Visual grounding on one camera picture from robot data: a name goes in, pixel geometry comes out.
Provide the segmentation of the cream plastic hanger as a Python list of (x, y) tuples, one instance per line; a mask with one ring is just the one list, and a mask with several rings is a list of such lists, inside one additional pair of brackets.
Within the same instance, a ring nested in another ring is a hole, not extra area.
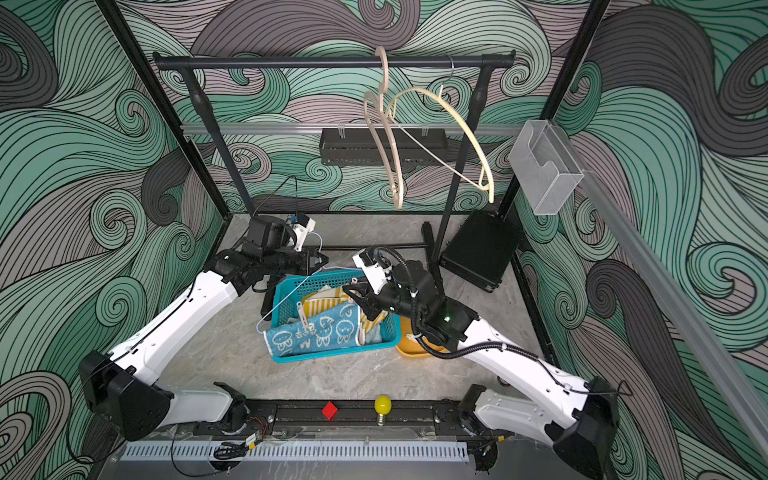
[[(481, 144), (477, 140), (474, 131), (471, 129), (469, 124), (458, 114), (458, 112), (442, 97), (442, 90), (439, 90), (438, 94), (433, 93), (430, 90), (421, 88), (421, 87), (411, 87), (406, 90), (403, 90), (396, 94), (392, 100), (385, 106), (386, 114), (388, 116), (388, 120), (390, 122), (390, 125), (392, 126), (392, 130), (394, 127), (397, 129), (401, 129), (405, 131), (406, 129), (402, 127), (397, 121), (396, 121), (396, 108), (398, 101), (407, 94), (421, 94), (424, 97), (432, 99), (435, 103), (439, 104), (444, 111), (446, 111), (448, 114), (450, 114), (453, 119), (455, 120), (455, 123), (461, 128), (463, 133), (465, 134), (466, 139), (470, 142), (470, 145), (475, 150), (475, 153), (478, 155), (478, 160), (480, 161), (481, 170), (480, 174), (478, 175), (478, 179), (476, 181), (471, 180), (469, 177), (464, 175), (463, 173), (460, 173), (456, 167), (450, 167), (446, 161), (440, 158), (436, 158), (438, 163), (448, 170), (450, 170), (454, 175), (458, 176), (460, 179), (464, 180), (465, 182), (472, 185), (474, 188), (476, 188), (479, 191), (485, 192), (487, 195), (487, 199), (489, 203), (493, 203), (495, 199), (495, 180), (493, 177), (493, 172), (490, 167), (490, 164), (487, 160), (487, 157), (481, 147)], [(405, 181), (405, 197), (407, 193), (407, 182)]]

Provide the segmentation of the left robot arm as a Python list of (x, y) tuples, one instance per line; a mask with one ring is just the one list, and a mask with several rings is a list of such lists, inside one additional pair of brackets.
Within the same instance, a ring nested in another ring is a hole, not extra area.
[(209, 320), (257, 283), (267, 279), (275, 287), (286, 276), (309, 276), (325, 266), (327, 256), (305, 244), (315, 225), (304, 213), (285, 220), (252, 216), (241, 239), (210, 259), (165, 310), (109, 353), (93, 351), (80, 362), (89, 410), (130, 442), (187, 423), (211, 424), (226, 435), (242, 432), (249, 409), (229, 385), (174, 392), (158, 380)]

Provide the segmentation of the grey clothespin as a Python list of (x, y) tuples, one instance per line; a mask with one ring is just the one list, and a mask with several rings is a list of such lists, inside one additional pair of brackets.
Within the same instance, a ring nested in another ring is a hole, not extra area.
[(304, 311), (303, 304), (301, 302), (297, 302), (296, 307), (297, 307), (298, 318), (301, 323), (301, 328), (299, 329), (299, 332), (304, 336), (313, 334), (314, 326), (308, 321), (308, 318)]

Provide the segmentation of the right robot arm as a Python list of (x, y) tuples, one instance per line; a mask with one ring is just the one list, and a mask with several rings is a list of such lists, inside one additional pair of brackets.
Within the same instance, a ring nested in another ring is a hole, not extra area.
[(467, 359), (521, 393), (514, 399), (479, 387), (467, 396), (468, 416), (491, 432), (525, 436), (552, 448), (579, 474), (608, 475), (619, 427), (620, 389), (586, 380), (541, 359), (501, 334), (475, 310), (442, 293), (423, 264), (385, 246), (353, 256), (362, 272), (346, 292), (368, 317), (409, 320), (415, 342), (441, 360)]

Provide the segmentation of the blue rabbit print towel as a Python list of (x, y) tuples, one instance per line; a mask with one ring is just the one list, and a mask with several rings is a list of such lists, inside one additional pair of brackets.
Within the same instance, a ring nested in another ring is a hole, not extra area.
[(357, 347), (361, 310), (342, 303), (306, 321), (271, 328), (265, 334), (269, 353), (278, 358), (325, 353)]

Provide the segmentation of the light blue wire hanger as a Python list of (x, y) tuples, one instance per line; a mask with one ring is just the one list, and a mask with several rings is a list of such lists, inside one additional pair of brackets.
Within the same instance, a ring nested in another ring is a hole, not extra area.
[[(323, 238), (322, 238), (322, 236), (321, 236), (319, 233), (317, 233), (317, 232), (315, 232), (315, 231), (312, 231), (312, 232), (309, 232), (309, 231), (308, 231), (308, 233), (307, 233), (307, 237), (309, 237), (309, 236), (312, 236), (312, 235), (316, 236), (316, 237), (319, 239), (319, 241), (320, 241), (320, 245), (319, 245), (319, 246), (317, 246), (317, 247), (314, 247), (314, 248), (315, 248), (315, 253), (316, 253), (316, 254), (319, 256), (319, 255), (322, 253), (322, 251), (321, 251), (321, 250), (322, 250), (322, 246), (323, 246)], [(313, 271), (311, 274), (309, 274), (309, 275), (308, 275), (308, 276), (306, 276), (306, 277), (305, 277), (303, 280), (301, 280), (301, 281), (300, 281), (298, 284), (296, 284), (296, 286), (295, 286), (295, 288), (294, 288), (293, 290), (291, 290), (291, 291), (290, 291), (289, 293), (287, 293), (286, 295), (282, 295), (282, 297), (280, 298), (280, 301), (279, 301), (279, 302), (278, 302), (276, 305), (274, 305), (274, 306), (273, 306), (273, 307), (272, 307), (272, 308), (271, 308), (271, 309), (270, 309), (270, 310), (269, 310), (269, 311), (268, 311), (266, 314), (264, 314), (264, 316), (263, 316), (263, 317), (262, 317), (262, 318), (261, 318), (261, 319), (260, 319), (260, 320), (257, 322), (257, 324), (256, 324), (256, 331), (257, 331), (259, 334), (265, 334), (267, 330), (269, 330), (269, 329), (271, 329), (271, 328), (272, 328), (272, 323), (271, 323), (271, 322), (272, 322), (272, 320), (271, 320), (271, 319), (272, 319), (272, 313), (273, 313), (275, 310), (277, 310), (277, 311), (278, 311), (278, 316), (279, 316), (279, 308), (280, 308), (280, 306), (281, 306), (281, 305), (282, 305), (282, 304), (283, 304), (283, 303), (284, 303), (284, 302), (285, 302), (287, 299), (289, 299), (289, 298), (290, 298), (290, 297), (291, 297), (291, 296), (292, 296), (292, 295), (293, 295), (293, 294), (294, 294), (294, 293), (295, 293), (295, 292), (296, 292), (296, 291), (297, 291), (297, 290), (298, 290), (298, 289), (299, 289), (299, 288), (300, 288), (300, 287), (301, 287), (301, 286), (302, 286), (304, 283), (306, 283), (306, 282), (307, 282), (307, 281), (308, 281), (310, 278), (312, 278), (313, 276), (315, 276), (315, 275), (317, 275), (317, 274), (319, 274), (319, 273), (321, 273), (321, 272), (324, 272), (324, 271), (337, 271), (337, 270), (356, 270), (356, 269), (357, 269), (357, 267), (354, 267), (354, 266), (340, 266), (340, 265), (330, 265), (330, 266), (329, 266), (329, 265), (327, 264), (327, 261), (326, 261), (326, 263), (325, 263), (324, 265), (320, 265), (320, 264), (318, 263), (318, 264), (316, 265), (316, 267), (317, 267), (317, 268), (316, 268), (316, 269), (315, 269), (315, 270), (314, 270), (314, 271)], [(266, 327), (266, 329), (265, 329), (265, 330), (261, 330), (261, 329), (260, 329), (260, 326), (262, 325), (262, 323), (263, 323), (265, 320), (268, 320), (268, 321), (269, 321), (269, 322), (268, 322), (268, 325), (267, 325), (267, 327)]]

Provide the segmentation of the yellow striped towel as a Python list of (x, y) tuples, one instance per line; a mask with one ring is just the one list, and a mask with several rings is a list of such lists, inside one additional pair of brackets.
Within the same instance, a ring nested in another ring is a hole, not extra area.
[[(305, 296), (301, 300), (298, 311), (309, 319), (327, 310), (342, 304), (355, 304), (351, 297), (343, 291), (342, 287), (323, 286), (319, 291)], [(365, 314), (361, 316), (360, 324), (364, 333), (369, 333), (387, 317), (386, 312), (381, 312), (374, 320), (370, 320)]]

